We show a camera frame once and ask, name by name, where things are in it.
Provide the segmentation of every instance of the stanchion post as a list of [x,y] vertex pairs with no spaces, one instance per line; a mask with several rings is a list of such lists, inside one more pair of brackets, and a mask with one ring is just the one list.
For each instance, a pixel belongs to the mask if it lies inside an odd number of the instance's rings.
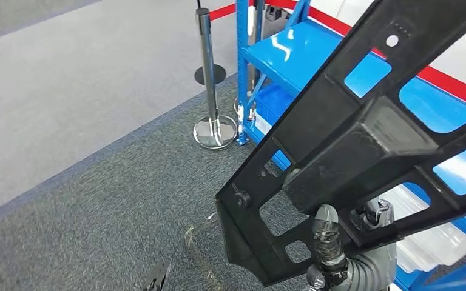
[[196,18],[201,38],[203,57],[203,78],[206,86],[208,116],[201,118],[194,127],[194,139],[199,145],[213,150],[223,149],[230,145],[237,136],[235,121],[226,115],[218,114],[217,97],[215,95],[214,57],[212,53],[210,14],[206,8],[198,8]]

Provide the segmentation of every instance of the gray carpet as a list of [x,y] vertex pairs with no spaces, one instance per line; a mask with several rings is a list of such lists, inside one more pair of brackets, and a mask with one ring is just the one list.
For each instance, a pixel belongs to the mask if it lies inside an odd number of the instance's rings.
[[[218,86],[230,115],[235,78]],[[200,94],[0,207],[0,290],[141,290],[161,259],[174,265],[168,290],[261,289],[227,264],[218,224],[196,232],[197,248],[185,241],[254,148],[200,148],[191,130],[205,112]]]
[[0,1],[0,36],[99,0]]

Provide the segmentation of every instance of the gray tube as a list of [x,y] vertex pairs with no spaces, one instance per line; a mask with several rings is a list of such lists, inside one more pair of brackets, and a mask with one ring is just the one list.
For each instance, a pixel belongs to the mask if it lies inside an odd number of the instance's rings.
[[199,32],[201,34],[201,51],[203,52],[203,76],[208,101],[208,116],[216,120],[218,116],[217,98],[215,96],[214,56],[212,53],[212,36],[210,31],[210,14],[208,9],[199,8],[195,11]]
[[[371,228],[383,227],[394,221],[392,204],[381,200],[380,203],[388,210],[379,216],[378,225]],[[332,291],[380,291],[384,290],[396,277],[397,255],[396,244],[389,244],[378,249],[351,258],[348,264],[350,284],[333,287]]]

